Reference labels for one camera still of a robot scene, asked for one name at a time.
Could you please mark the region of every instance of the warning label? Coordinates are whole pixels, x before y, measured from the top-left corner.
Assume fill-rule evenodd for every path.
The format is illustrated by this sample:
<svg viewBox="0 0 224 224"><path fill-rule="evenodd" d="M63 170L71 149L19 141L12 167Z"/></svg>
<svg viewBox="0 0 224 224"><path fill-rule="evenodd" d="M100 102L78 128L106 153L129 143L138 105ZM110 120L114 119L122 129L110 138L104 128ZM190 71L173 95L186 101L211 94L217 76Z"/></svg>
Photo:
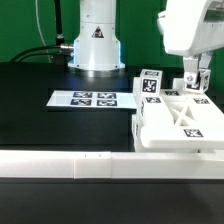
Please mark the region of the warning label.
<svg viewBox="0 0 224 224"><path fill-rule="evenodd" d="M104 38L103 33L99 26L96 28L96 31L93 33L92 37L93 38Z"/></svg>

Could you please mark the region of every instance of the white paper sheet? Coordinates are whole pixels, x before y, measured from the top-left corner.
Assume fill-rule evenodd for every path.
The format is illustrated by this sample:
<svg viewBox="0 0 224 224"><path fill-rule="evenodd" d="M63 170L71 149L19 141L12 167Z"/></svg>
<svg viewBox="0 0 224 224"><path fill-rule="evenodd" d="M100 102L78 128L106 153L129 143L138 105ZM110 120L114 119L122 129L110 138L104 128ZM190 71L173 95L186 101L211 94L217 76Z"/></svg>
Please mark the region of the white paper sheet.
<svg viewBox="0 0 224 224"><path fill-rule="evenodd" d="M133 93L54 91L47 106L136 109Z"/></svg>

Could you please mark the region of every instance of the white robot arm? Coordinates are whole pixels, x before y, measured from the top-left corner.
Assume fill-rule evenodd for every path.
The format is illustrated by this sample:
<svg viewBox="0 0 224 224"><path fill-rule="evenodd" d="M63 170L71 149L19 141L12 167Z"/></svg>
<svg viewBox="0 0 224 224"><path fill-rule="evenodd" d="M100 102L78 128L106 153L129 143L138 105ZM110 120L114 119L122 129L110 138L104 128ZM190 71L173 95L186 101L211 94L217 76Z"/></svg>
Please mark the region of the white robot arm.
<svg viewBox="0 0 224 224"><path fill-rule="evenodd" d="M224 1L168 0L158 26L165 51L184 57L187 90L196 90L199 79L206 83L208 77L200 74L210 73L213 50L224 47Z"/></svg>

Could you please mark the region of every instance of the green backdrop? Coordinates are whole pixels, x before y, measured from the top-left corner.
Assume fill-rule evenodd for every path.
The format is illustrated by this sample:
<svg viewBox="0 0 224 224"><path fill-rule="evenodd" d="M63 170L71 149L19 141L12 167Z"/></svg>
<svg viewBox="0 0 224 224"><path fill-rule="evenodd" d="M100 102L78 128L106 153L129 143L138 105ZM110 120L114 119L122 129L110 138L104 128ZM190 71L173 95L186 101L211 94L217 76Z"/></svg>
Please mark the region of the green backdrop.
<svg viewBox="0 0 224 224"><path fill-rule="evenodd" d="M79 34L79 0L61 0L63 33L67 43ZM167 55L156 20L166 0L117 0L116 35L122 43L122 61L127 66L182 67L182 58ZM47 45L55 44L53 0L39 0L40 22ZM0 3L0 62L21 51L42 46L35 18L35 0ZM224 50L212 60L211 85L224 92ZM28 61L47 62L46 57Z"/></svg>

